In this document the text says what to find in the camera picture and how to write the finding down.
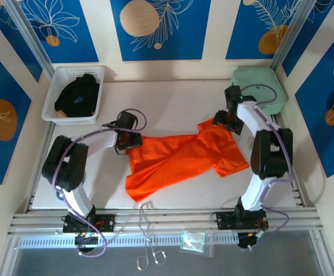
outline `gray floor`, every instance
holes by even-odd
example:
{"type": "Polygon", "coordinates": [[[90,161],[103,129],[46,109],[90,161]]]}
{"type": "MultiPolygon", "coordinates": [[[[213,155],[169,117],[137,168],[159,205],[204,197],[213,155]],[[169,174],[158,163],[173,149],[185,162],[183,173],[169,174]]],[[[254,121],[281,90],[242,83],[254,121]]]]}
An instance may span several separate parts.
{"type": "Polygon", "coordinates": [[[75,249],[20,250],[14,269],[15,276],[130,276],[130,275],[193,275],[193,276],[292,276],[322,275],[307,232],[280,232],[252,252],[242,252],[238,246],[215,246],[214,257],[179,252],[179,247],[164,250],[166,264],[154,264],[149,253],[149,268],[138,271],[136,259],[144,254],[143,247],[108,248],[94,259],[77,255],[75,249]]]}

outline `orange shirt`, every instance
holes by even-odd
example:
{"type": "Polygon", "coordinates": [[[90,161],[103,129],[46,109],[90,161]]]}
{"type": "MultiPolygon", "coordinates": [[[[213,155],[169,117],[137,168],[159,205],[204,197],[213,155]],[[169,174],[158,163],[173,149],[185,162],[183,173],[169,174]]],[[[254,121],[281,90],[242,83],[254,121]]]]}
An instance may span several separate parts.
{"type": "Polygon", "coordinates": [[[139,202],[159,189],[203,174],[214,167],[224,177],[249,167],[232,134],[213,119],[198,125],[199,134],[143,136],[143,145],[128,151],[131,175],[126,191],[139,202]]]}

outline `white table surface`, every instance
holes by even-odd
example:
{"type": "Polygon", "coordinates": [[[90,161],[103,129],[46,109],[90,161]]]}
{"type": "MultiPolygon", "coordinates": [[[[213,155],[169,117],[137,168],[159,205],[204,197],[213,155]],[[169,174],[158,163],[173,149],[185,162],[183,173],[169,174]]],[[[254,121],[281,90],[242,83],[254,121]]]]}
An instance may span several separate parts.
{"type": "MultiPolygon", "coordinates": [[[[197,124],[225,109],[224,89],[228,80],[188,80],[169,82],[104,83],[101,110],[95,125],[56,126],[51,144],[59,135],[78,137],[116,119],[126,108],[140,109],[148,118],[142,134],[169,136],[197,133],[197,124]]],[[[235,139],[249,160],[247,136],[235,139]]],[[[97,208],[139,208],[152,201],[154,208],[232,208],[244,194],[252,176],[250,168],[220,178],[208,172],[169,187],[165,187],[139,204],[125,191],[125,178],[130,174],[128,156],[117,155],[113,148],[90,156],[86,164],[84,184],[87,195],[97,208]]],[[[295,207],[290,185],[276,185],[268,195],[265,206],[295,207]]],[[[65,208],[56,197],[49,182],[41,177],[32,209],[65,208]]]]}

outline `plastic basket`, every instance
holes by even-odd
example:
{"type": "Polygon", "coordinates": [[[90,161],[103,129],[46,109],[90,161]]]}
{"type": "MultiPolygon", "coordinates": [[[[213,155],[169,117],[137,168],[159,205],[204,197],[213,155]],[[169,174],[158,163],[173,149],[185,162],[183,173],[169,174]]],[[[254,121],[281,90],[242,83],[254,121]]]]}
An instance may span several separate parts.
{"type": "Polygon", "coordinates": [[[51,85],[48,90],[47,97],[44,102],[41,118],[45,121],[52,121],[58,125],[91,125],[97,121],[100,99],[102,95],[104,79],[104,68],[102,66],[63,66],[57,67],[51,85]],[[77,77],[84,74],[91,74],[99,83],[99,92],[97,99],[97,107],[94,115],[90,117],[72,117],[72,118],[57,118],[54,104],[57,101],[62,90],[77,77]]]}

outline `green tray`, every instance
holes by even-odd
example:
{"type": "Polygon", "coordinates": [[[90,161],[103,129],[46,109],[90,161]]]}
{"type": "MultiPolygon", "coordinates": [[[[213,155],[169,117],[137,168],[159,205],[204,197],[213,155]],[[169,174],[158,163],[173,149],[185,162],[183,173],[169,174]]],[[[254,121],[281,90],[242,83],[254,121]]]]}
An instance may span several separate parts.
{"type": "MultiPolygon", "coordinates": [[[[275,72],[269,67],[255,67],[238,69],[233,72],[232,84],[238,85],[240,88],[244,88],[248,85],[255,83],[261,83],[271,86],[277,92],[277,98],[272,103],[264,103],[259,105],[265,114],[273,115],[281,111],[283,106],[287,102],[287,96],[284,93],[275,72]]],[[[258,102],[269,101],[274,98],[274,93],[262,86],[254,86],[245,89],[242,95],[252,95],[258,102]]]]}

